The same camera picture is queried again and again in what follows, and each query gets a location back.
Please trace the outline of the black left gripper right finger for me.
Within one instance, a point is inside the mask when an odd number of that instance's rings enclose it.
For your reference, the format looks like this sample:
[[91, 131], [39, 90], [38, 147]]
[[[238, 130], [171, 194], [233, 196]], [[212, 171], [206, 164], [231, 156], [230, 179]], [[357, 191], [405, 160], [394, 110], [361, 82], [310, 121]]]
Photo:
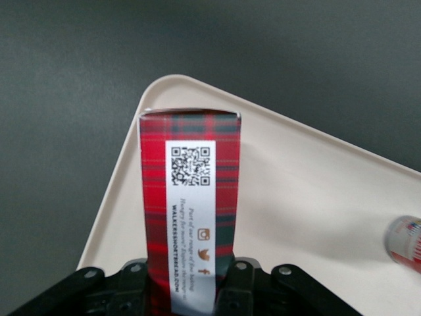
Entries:
[[216, 315], [409, 315], [410, 274], [386, 255], [303, 255], [264, 271], [238, 257]]

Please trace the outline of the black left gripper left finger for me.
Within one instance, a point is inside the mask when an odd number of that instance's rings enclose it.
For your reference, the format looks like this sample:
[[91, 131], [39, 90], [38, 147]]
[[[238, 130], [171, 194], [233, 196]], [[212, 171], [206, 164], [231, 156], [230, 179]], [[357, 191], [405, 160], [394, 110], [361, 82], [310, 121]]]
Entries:
[[11, 315], [148, 315], [145, 259], [131, 260], [106, 276], [98, 267], [77, 270], [11, 312]]

